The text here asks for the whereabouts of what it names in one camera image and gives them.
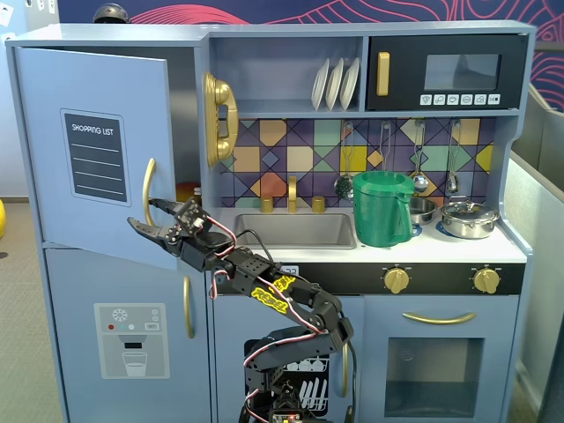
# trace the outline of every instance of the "open door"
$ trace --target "open door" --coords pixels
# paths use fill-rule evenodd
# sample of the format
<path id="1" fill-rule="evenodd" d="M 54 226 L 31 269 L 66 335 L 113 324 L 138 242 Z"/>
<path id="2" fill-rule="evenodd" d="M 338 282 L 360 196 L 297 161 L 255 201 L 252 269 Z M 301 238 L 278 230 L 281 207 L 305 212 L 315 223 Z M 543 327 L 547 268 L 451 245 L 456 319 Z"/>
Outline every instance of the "open door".
<path id="1" fill-rule="evenodd" d="M 127 223 L 175 199 L 167 61 L 18 48 L 17 66 L 44 241 L 175 268 Z"/>

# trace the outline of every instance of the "colorful tile backsplash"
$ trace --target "colorful tile backsplash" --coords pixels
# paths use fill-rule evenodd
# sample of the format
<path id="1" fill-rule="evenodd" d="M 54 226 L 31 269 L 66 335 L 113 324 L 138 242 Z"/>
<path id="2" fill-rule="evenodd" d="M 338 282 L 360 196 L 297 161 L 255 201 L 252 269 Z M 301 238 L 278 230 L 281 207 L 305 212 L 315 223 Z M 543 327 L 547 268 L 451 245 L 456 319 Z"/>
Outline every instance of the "colorful tile backsplash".
<path id="1" fill-rule="evenodd" d="M 391 128 L 390 147 L 388 131 Z M 274 197 L 276 207 L 287 206 L 287 182 L 298 180 L 298 206 L 311 206 L 312 197 L 323 196 L 327 207 L 350 207 L 349 201 L 335 194 L 335 180 L 345 172 L 347 156 L 351 174 L 387 170 L 412 174 L 415 170 L 415 143 L 421 150 L 421 171 L 430 181 L 422 196 L 442 205 L 449 193 L 448 176 L 451 119 L 425 120 L 425 140 L 420 145 L 415 119 L 351 120 L 352 131 L 344 130 L 345 121 L 288 119 L 240 121 L 234 154 L 221 166 L 222 204 L 224 207 L 260 207 L 260 197 Z M 454 129 L 452 156 L 458 145 L 455 163 L 459 191 L 484 201 L 492 160 L 495 119 L 462 119 Z"/>

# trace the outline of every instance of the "hanging spoon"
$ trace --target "hanging spoon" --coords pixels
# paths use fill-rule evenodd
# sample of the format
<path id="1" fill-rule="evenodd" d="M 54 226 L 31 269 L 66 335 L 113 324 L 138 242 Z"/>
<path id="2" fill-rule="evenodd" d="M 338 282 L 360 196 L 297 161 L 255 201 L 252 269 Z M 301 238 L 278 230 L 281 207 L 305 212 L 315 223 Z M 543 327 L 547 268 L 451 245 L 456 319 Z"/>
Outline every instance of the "hanging spoon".
<path id="1" fill-rule="evenodd" d="M 388 131 L 388 150 L 386 151 L 386 155 L 383 153 L 382 149 L 382 140 L 384 138 L 384 130 Z M 390 140 L 391 140 L 391 124 L 388 121 L 383 121 L 382 125 L 380 126 L 380 154 L 382 155 L 382 170 L 386 171 L 386 162 L 388 160 L 388 154 L 390 154 Z"/>
<path id="2" fill-rule="evenodd" d="M 458 178 L 456 177 L 456 156 L 458 155 L 458 150 L 460 150 L 460 135 L 461 135 L 461 124 L 460 121 L 452 121 L 450 126 L 450 139 L 449 139 L 449 178 L 447 179 L 447 191 L 451 194 L 458 192 Z M 452 151 L 452 138 L 454 138 L 453 133 L 455 128 L 458 128 L 458 142 L 456 143 L 456 149 Z"/>
<path id="3" fill-rule="evenodd" d="M 417 135 L 421 128 L 421 148 L 417 148 Z M 423 143 L 425 143 L 425 121 L 419 121 L 415 128 L 415 173 L 413 174 L 413 182 L 415 183 L 415 190 L 417 192 L 425 192 L 429 187 L 429 180 L 421 173 L 421 154 L 423 153 Z"/>
<path id="4" fill-rule="evenodd" d="M 345 200 L 352 200 L 353 199 L 353 179 L 349 175 L 349 167 L 351 165 L 351 154 L 353 153 L 353 124 L 350 122 L 346 122 L 344 126 L 345 133 L 349 130 L 350 134 L 345 137 L 343 140 L 343 154 L 345 156 L 345 174 L 339 176 L 335 181 L 335 193 L 337 197 L 345 199 Z M 347 147 L 346 140 L 347 138 L 351 137 L 351 145 L 349 148 Z"/>

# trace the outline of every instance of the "silver pot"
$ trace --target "silver pot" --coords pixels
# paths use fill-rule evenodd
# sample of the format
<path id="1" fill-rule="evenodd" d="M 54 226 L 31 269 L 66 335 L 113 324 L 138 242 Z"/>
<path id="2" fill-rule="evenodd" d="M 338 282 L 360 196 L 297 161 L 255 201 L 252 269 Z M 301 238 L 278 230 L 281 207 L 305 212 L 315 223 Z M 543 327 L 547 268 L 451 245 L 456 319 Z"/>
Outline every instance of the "silver pot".
<path id="1" fill-rule="evenodd" d="M 437 204 L 424 197 L 412 197 L 409 202 L 409 211 L 414 225 L 426 225 L 433 220 Z"/>
<path id="2" fill-rule="evenodd" d="M 441 207 L 441 215 L 445 231 L 467 240 L 487 238 L 500 218 L 496 210 L 470 200 L 445 204 Z"/>

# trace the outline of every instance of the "green jug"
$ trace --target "green jug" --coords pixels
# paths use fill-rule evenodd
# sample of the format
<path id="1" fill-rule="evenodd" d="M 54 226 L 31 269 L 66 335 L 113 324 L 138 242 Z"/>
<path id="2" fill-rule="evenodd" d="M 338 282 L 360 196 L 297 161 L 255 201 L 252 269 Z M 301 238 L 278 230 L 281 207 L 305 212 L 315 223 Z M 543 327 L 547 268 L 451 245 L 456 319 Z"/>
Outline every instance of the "green jug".
<path id="1" fill-rule="evenodd" d="M 410 199 L 415 187 L 409 176 L 374 171 L 357 174 L 354 189 L 354 223 L 360 242 L 371 247 L 391 247 L 412 238 Z"/>

